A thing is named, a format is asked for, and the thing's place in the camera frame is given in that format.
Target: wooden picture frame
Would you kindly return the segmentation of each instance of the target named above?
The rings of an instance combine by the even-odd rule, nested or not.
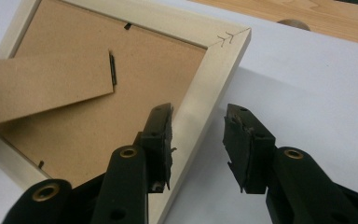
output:
[[[66,0],[77,7],[167,35],[206,49],[197,74],[172,121],[172,145],[181,148],[172,154],[171,190],[149,196],[150,223],[162,223],[210,124],[210,115],[235,72],[251,36],[247,26],[202,16],[161,3],[137,0]],[[0,46],[0,59],[12,57],[26,32],[40,1],[22,0]],[[34,171],[9,145],[0,142],[0,165],[25,189],[45,178]]]

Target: loose cardboard piece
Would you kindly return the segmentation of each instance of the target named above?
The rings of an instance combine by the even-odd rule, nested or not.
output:
[[[179,107],[205,49],[62,2],[41,2],[16,57],[109,48],[115,93],[0,124],[0,134],[55,178],[78,186],[103,173],[111,153],[132,144],[150,109]]]
[[[0,60],[0,122],[110,92],[107,49]]]

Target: brown cardboard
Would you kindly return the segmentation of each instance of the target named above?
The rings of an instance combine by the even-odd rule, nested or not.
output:
[[[107,49],[0,60],[0,122],[110,92]]]
[[[132,144],[150,109],[178,108],[205,49],[62,2],[43,0],[16,57],[109,48],[115,93],[0,124],[0,134],[43,170],[73,186],[103,173],[111,153]]]

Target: white table surface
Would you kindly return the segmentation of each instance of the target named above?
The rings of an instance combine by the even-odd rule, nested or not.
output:
[[[0,15],[8,15],[0,16],[0,40],[15,2],[20,0],[0,1]],[[227,166],[222,140],[228,103],[250,109],[275,135],[277,147],[307,151],[333,181],[358,191],[357,43],[191,2],[164,2],[253,29],[165,223],[270,223],[265,195],[240,194]],[[0,202],[1,211],[9,208],[6,199]]]

